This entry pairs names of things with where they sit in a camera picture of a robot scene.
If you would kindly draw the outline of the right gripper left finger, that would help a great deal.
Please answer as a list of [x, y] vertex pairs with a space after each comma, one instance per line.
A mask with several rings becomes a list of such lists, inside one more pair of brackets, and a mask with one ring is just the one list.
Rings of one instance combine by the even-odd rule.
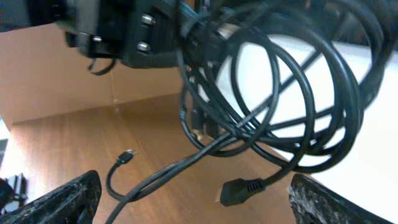
[[101, 194], [99, 174], [89, 170], [17, 210], [2, 215], [1, 223], [92, 224]]

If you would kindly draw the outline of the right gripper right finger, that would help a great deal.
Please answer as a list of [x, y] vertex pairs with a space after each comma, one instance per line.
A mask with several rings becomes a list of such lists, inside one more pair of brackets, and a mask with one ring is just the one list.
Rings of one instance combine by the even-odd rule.
[[303, 174], [295, 174], [288, 189], [298, 224], [392, 224]]

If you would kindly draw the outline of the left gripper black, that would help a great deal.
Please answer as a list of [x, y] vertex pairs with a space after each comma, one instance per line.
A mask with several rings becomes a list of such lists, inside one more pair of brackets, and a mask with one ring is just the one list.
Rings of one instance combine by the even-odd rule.
[[175, 0], [60, 0], [52, 3], [67, 45], [88, 58], [120, 58], [130, 68], [177, 66], [175, 25], [196, 18]]

